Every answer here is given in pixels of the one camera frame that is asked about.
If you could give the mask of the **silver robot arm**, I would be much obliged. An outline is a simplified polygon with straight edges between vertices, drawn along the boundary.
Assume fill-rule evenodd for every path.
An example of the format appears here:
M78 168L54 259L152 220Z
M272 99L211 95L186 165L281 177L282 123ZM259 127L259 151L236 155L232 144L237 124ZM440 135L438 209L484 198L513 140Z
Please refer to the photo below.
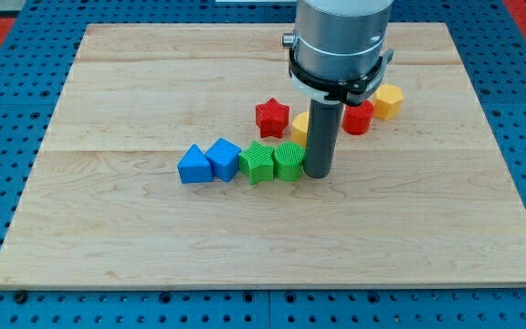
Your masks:
M301 0L283 36L289 75L314 101L358 105L378 89L391 49L382 51L393 0Z

